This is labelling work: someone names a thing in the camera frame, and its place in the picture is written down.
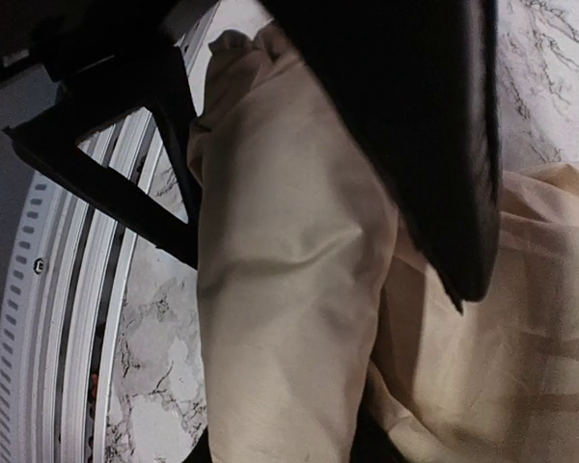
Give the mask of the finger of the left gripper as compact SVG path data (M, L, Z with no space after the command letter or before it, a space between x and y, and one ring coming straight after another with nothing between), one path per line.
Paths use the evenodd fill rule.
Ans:
M109 59L67 80L66 90L32 120L5 128L15 154L157 248L196 267L202 191L186 162L196 111L180 49L159 47ZM87 136L141 108L152 114L160 133L187 212L185 221L78 147Z

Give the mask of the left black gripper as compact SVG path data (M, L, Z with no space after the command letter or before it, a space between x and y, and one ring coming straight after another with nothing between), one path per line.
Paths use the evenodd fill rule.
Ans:
M42 66L60 81L137 49L175 44L215 1L0 1L0 88Z

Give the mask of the beige folding umbrella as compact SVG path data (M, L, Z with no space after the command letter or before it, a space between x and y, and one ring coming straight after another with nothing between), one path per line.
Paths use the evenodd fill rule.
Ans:
M463 313L279 26L211 42L192 461L579 462L579 1L499 7L499 249Z

